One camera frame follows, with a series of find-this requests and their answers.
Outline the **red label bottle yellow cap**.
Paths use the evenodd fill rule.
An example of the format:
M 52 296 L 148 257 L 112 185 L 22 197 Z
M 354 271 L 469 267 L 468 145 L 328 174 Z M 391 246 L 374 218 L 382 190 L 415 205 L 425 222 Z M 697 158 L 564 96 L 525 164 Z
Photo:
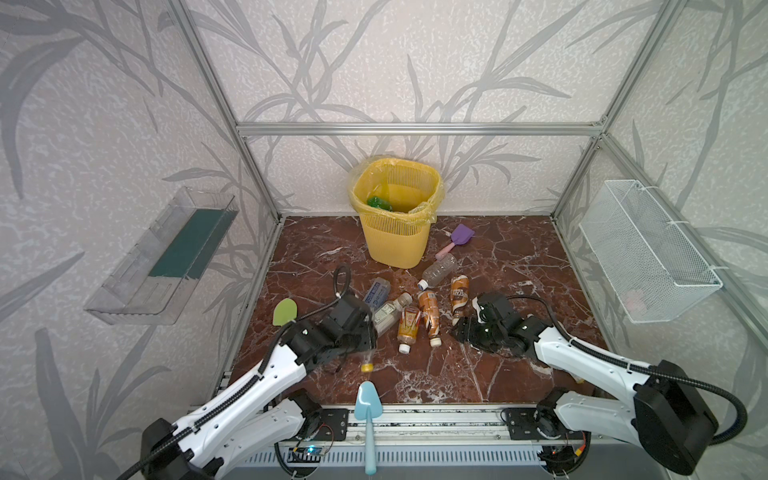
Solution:
M 368 352 L 361 362 L 360 371 L 362 373 L 371 373 L 374 371 L 373 353 Z

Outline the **small green Sprite bottle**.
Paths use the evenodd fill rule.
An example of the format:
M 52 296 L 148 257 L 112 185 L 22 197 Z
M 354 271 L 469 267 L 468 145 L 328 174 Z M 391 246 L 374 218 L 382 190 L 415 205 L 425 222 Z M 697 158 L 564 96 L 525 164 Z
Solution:
M 379 196 L 369 197 L 367 199 L 367 205 L 371 208 L 381 209 L 389 212 L 393 211 L 392 204 L 388 200 Z

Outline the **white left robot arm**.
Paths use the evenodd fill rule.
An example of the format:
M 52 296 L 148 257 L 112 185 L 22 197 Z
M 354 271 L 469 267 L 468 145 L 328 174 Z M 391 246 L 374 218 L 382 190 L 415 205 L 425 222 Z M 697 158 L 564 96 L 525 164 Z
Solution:
M 122 478 L 221 479 L 267 446 L 314 433 L 322 408 L 296 384 L 319 366 L 372 349 L 376 338 L 370 308 L 351 293 L 318 323 L 284 325 L 263 360 L 214 399 L 147 427 L 141 458 Z

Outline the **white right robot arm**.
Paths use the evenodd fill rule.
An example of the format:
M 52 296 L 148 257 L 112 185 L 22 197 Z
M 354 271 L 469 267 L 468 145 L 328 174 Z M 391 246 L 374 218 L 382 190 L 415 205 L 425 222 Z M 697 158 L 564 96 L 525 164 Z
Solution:
M 458 301 L 452 308 L 453 337 L 486 353 L 529 357 L 606 394 L 554 388 L 532 416 L 541 436 L 604 435 L 643 449 L 676 474 L 694 472 L 719 424 L 679 366 L 636 363 L 570 334 L 552 310 L 547 319 L 524 317 L 512 302 L 500 292 Z

